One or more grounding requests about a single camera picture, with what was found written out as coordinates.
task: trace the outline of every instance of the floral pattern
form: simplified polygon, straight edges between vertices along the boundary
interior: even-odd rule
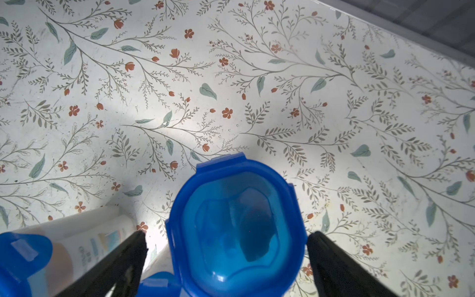
[[[8,2],[1,231],[120,205],[147,265],[196,165],[244,152],[397,294],[474,294],[473,69],[306,0]],[[306,255],[287,296],[316,294]]]

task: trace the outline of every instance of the blue plastic cap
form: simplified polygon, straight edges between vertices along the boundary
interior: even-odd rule
[[[52,254],[53,244],[45,236],[0,234],[0,296],[31,296],[28,278],[44,268]]]
[[[192,297],[281,296],[307,240],[293,185],[243,153],[198,164],[166,227],[176,280]]]
[[[170,272],[155,273],[140,282],[136,297],[179,297],[181,285]]]

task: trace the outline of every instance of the blue plastic container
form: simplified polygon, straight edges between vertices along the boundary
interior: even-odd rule
[[[192,297],[281,296],[307,240],[293,185],[243,153],[198,164],[166,227],[175,281]]]

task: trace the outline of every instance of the teal leaf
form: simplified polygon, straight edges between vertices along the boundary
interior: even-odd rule
[[[109,30],[109,28],[102,28],[102,29],[97,30],[96,32],[92,32],[91,39],[93,40],[100,39],[107,32],[107,30]]]
[[[69,48],[64,52],[64,65],[66,65],[67,63],[71,61],[76,50],[77,50],[76,44],[74,43],[74,41],[71,41],[71,45],[69,45]]]
[[[25,4],[25,0],[10,0],[10,1],[5,1],[8,5],[23,5]]]
[[[170,156],[173,155],[173,141],[171,139],[167,140],[167,149]]]
[[[157,245],[155,245],[155,248],[152,250],[152,252],[150,253],[150,262],[152,263],[152,261],[157,257]]]
[[[266,77],[259,77],[257,79],[257,91],[259,92],[259,97],[261,96],[261,91],[264,89],[264,81],[266,80]]]
[[[369,157],[371,156],[371,151],[367,145],[363,144],[356,151],[351,153],[351,155],[353,157]]]
[[[462,186],[462,182],[455,182],[453,185],[447,187],[447,195],[457,195],[458,190]]]
[[[191,151],[191,157],[193,159],[195,159],[196,161],[200,161],[201,162],[201,159],[198,157],[198,155],[195,153],[195,151]]]
[[[63,187],[61,187],[60,185],[55,184],[54,182],[50,183],[49,186],[53,189],[58,190],[58,191],[62,191],[62,192],[67,193],[67,191]]]
[[[46,24],[46,27],[48,27],[49,32],[51,32],[51,34],[53,34],[53,36],[56,37],[56,40],[59,43],[58,32],[56,31],[55,27],[53,27],[53,25],[48,22],[46,22],[45,24]]]
[[[43,155],[43,159],[36,163],[35,167],[31,169],[30,174],[28,175],[31,178],[37,178],[39,174],[41,173],[41,170],[43,169],[43,166],[45,165],[45,155]]]
[[[0,24],[7,25],[7,26],[8,26],[7,19],[6,19],[6,18],[3,18],[3,17],[0,17]]]
[[[137,124],[144,124],[144,123],[148,123],[150,121],[153,121],[154,119],[142,119],[142,120],[136,120],[135,122]]]
[[[325,211],[325,215],[322,219],[322,233],[327,233],[330,228],[330,218],[328,217],[328,211]]]
[[[201,88],[199,88],[199,93],[204,96],[214,98],[215,100],[218,99],[218,96],[216,96],[216,93],[213,92],[213,90],[208,86],[208,84],[202,84]]]
[[[272,59],[272,60],[269,60],[268,63],[271,63],[271,64],[280,64],[280,63],[285,63],[284,60],[281,60],[281,59]]]
[[[432,201],[430,197],[427,198],[429,199],[429,205],[426,208],[426,219],[427,224],[429,224],[430,227],[432,226],[436,218],[437,205]]]
[[[0,217],[2,218],[3,222],[5,223],[5,225],[7,225],[7,228],[8,228],[8,215],[3,206],[0,206]]]
[[[353,171],[348,171],[348,178],[361,182],[361,178]]]
[[[124,45],[124,46],[121,46],[120,49],[124,52],[129,52],[129,51],[135,51],[135,50],[138,50],[140,51],[139,49],[136,49],[134,47],[131,47],[130,45]]]
[[[389,52],[387,52],[386,54],[382,54],[381,57],[388,59],[388,58],[394,58],[395,55],[396,53],[394,52],[394,50],[390,49]]]
[[[317,59],[318,63],[322,64],[322,65],[325,65],[325,61],[323,61],[322,57],[320,56],[320,53],[317,52],[315,53],[315,59]]]
[[[123,192],[125,195],[129,196],[129,197],[135,197],[135,196],[140,196],[142,195],[142,186],[136,186],[134,190],[130,190],[128,192]]]
[[[464,127],[465,127],[465,131],[467,131],[468,133],[468,129],[470,129],[470,114],[464,115]]]
[[[398,176],[398,180],[402,183],[402,185],[404,186],[404,188],[406,188],[406,190],[409,191],[409,193],[412,194],[412,196],[415,197],[415,194],[414,194],[414,191],[412,190],[412,187],[411,185],[402,177]]]
[[[323,78],[320,78],[313,85],[312,90],[310,91],[310,93],[313,92],[313,91],[318,91],[318,90],[322,89],[324,86],[326,86],[326,81]]]
[[[172,112],[171,110],[163,117],[163,123],[161,125],[161,127],[168,127],[168,125],[170,124],[170,121],[171,121],[171,116],[172,116]]]

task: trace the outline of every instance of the orange flower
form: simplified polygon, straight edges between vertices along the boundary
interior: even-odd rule
[[[185,38],[193,38],[194,34],[195,32],[192,29],[185,30]]]
[[[219,62],[221,63],[221,66],[224,67],[228,64],[229,60],[226,58],[222,58],[222,59],[219,59]]]
[[[72,115],[76,116],[77,113],[79,113],[79,108],[77,108],[77,105],[75,105],[75,106],[70,106],[70,107],[69,107],[69,110],[70,110],[69,116],[72,116]]]
[[[69,167],[66,166],[66,161],[63,161],[63,163],[59,164],[58,167],[59,167],[59,170],[61,172],[63,172],[64,170],[67,170],[69,168]]]
[[[233,110],[226,107],[221,113],[223,114],[223,117],[227,117],[228,119],[230,119]]]
[[[465,176],[467,177],[469,182],[475,182],[475,174],[473,173],[473,171],[471,170],[467,171]]]
[[[424,100],[424,103],[425,103],[425,104],[431,103],[431,102],[432,102],[431,99],[432,99],[432,98],[431,98],[429,95],[424,95],[424,96],[422,96],[422,100]]]
[[[148,226],[145,225],[145,222],[142,222],[140,225],[137,225],[137,230],[142,230],[144,233],[147,233]]]
[[[174,48],[174,49],[171,50],[170,57],[178,58],[179,56],[180,56],[180,51],[177,48]]]
[[[298,109],[294,108],[294,110],[290,112],[290,115],[293,117],[298,117],[299,116]]]
[[[363,253],[366,254],[366,256],[369,256],[373,253],[373,250],[370,248],[369,244],[363,246]]]
[[[133,62],[128,62],[127,64],[125,64],[125,70],[127,70],[127,72],[132,71],[133,69],[135,68],[135,65]]]
[[[309,277],[311,275],[314,275],[312,266],[310,264],[307,265],[307,267],[302,268],[302,271]]]
[[[119,191],[120,184],[117,184],[117,182],[114,182],[113,185],[114,186],[111,188],[111,190],[113,190],[113,191],[115,190],[116,192]]]
[[[79,202],[79,205],[76,205],[76,206],[74,207],[74,209],[77,210],[77,212],[81,213],[83,210],[86,209],[86,206],[83,206],[83,202],[80,201],[80,202]]]
[[[274,10],[274,3],[272,1],[264,1],[264,5],[266,6],[266,10]]]
[[[163,2],[162,1],[158,1],[157,4],[155,4],[155,9],[160,9],[163,7]]]
[[[452,275],[451,277],[447,277],[448,279],[448,287],[449,288],[458,288],[458,279],[455,275]]]
[[[114,22],[114,27],[116,29],[120,29],[124,26],[124,23],[122,22],[121,19],[116,19],[115,22]]]
[[[278,51],[281,51],[282,48],[280,47],[280,45],[274,44],[273,46],[271,46],[270,50],[276,54]]]

